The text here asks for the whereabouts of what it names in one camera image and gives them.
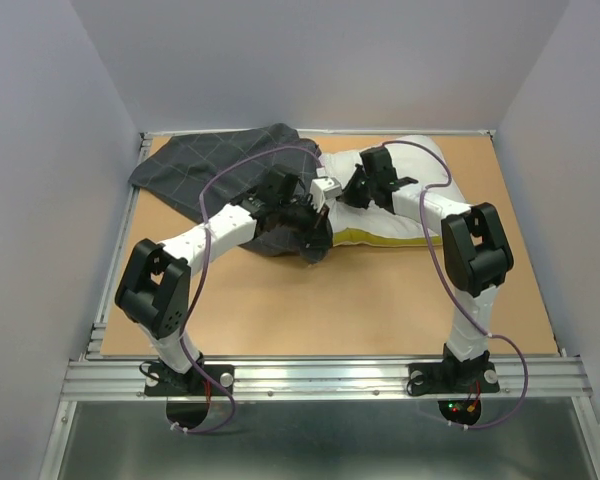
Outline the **white pillow yellow edge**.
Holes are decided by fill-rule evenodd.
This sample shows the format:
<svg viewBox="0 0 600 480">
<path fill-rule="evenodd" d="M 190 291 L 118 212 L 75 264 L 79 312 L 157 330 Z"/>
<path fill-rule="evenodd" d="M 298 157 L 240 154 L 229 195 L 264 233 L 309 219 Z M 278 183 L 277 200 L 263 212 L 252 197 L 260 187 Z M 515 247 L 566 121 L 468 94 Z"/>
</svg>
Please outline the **white pillow yellow edge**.
<svg viewBox="0 0 600 480">
<path fill-rule="evenodd" d="M 440 148 L 426 136 L 324 153 L 320 161 L 320 174 L 342 186 L 341 194 L 327 202 L 337 246 L 438 244 L 443 221 L 472 210 Z"/>
</svg>

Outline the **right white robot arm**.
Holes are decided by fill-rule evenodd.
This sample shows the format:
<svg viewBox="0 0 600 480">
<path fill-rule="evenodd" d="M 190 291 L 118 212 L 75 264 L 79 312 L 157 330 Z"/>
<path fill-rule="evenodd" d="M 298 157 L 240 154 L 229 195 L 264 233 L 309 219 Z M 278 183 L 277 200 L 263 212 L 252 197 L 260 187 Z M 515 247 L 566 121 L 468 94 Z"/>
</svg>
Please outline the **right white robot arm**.
<svg viewBox="0 0 600 480">
<path fill-rule="evenodd" d="M 498 211 L 490 203 L 453 200 L 442 189 L 452 175 L 424 183 L 400 177 L 386 144 L 360 154 L 340 201 L 355 208 L 375 203 L 387 212 L 416 220 L 426 238 L 438 235 L 443 255 L 432 259 L 454 305 L 450 335 L 441 361 L 409 364 L 411 396 L 498 391 L 490 361 L 490 320 L 497 293 L 513 268 L 513 254 Z"/>
</svg>

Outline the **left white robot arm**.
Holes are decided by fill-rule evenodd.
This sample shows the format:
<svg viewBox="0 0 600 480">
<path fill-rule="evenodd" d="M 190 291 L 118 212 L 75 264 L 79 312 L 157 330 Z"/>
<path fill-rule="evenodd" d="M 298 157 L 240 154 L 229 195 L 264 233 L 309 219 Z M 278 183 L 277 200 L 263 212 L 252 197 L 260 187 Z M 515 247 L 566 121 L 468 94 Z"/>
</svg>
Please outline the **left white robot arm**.
<svg viewBox="0 0 600 480">
<path fill-rule="evenodd" d="M 138 242 L 120 280 L 115 304 L 137 324 L 159 356 L 143 369 L 151 388 L 165 386 L 180 395 L 205 389 L 202 353 L 185 331 L 197 296 L 194 275 L 206 276 L 210 263 L 229 250 L 278 227 L 288 228 L 311 259 L 322 260 L 333 245 L 329 203 L 340 183 L 323 169 L 309 189 L 297 192 L 300 177 L 271 168 L 256 186 L 230 200 L 218 213 L 174 238 Z"/>
</svg>

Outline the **dark grey checked pillowcase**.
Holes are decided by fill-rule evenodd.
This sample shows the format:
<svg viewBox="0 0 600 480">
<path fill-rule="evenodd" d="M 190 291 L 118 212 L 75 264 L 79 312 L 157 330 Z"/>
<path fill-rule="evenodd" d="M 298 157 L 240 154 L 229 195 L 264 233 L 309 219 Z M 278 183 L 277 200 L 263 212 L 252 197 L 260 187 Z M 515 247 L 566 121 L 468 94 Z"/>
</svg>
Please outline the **dark grey checked pillowcase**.
<svg viewBox="0 0 600 480">
<path fill-rule="evenodd" d="M 213 216 L 229 200 L 256 186 L 275 165 L 292 170 L 309 185 L 316 177 L 320 156 L 313 140 L 284 123 L 174 136 L 135 168 L 129 183 L 198 224 L 202 221 L 200 195 Z"/>
</svg>

